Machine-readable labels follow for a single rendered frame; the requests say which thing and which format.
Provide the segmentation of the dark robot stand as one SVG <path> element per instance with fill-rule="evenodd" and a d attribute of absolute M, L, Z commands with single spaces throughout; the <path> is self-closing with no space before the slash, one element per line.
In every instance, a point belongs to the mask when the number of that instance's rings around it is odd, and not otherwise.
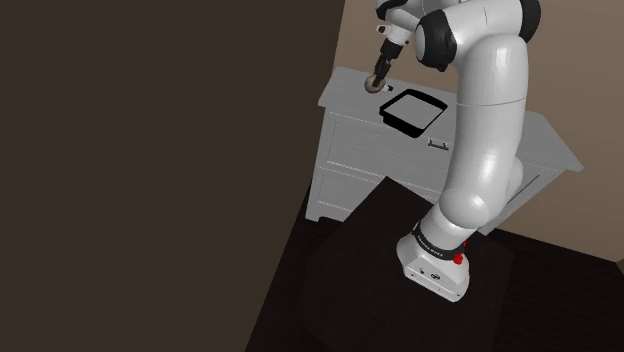
<path fill-rule="evenodd" d="M 457 302 L 410 280 L 396 246 L 431 206 L 385 178 L 311 256 L 298 313 L 330 352 L 494 352 L 513 254 L 473 234 Z"/>

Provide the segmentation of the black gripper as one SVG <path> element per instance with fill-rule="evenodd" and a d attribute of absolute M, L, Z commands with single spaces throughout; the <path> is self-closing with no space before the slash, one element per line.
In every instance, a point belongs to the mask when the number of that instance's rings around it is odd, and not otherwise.
<path fill-rule="evenodd" d="M 396 44 L 389 39 L 385 39 L 381 46 L 381 55 L 379 56 L 375 68 L 374 75 L 377 78 L 385 78 L 391 68 L 391 61 L 399 57 L 403 46 Z"/>

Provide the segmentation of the grey chest of drawers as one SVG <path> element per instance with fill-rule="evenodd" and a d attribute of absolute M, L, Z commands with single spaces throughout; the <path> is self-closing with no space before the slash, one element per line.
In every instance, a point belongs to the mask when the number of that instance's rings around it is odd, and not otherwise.
<path fill-rule="evenodd" d="M 369 94 L 366 73 L 336 67 L 319 105 L 324 121 L 306 217 L 343 221 L 384 178 L 427 201 L 440 197 L 454 147 L 456 96 L 392 80 L 393 90 Z M 379 108 L 405 89 L 438 98 L 447 110 L 417 139 L 385 125 Z"/>

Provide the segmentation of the black rectangular tray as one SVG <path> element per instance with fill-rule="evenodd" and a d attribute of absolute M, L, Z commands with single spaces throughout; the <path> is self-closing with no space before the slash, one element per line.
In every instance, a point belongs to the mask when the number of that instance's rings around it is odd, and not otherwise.
<path fill-rule="evenodd" d="M 445 102 L 434 96 L 415 89 L 405 89 L 381 105 L 379 114 L 385 125 L 417 139 L 447 108 Z"/>

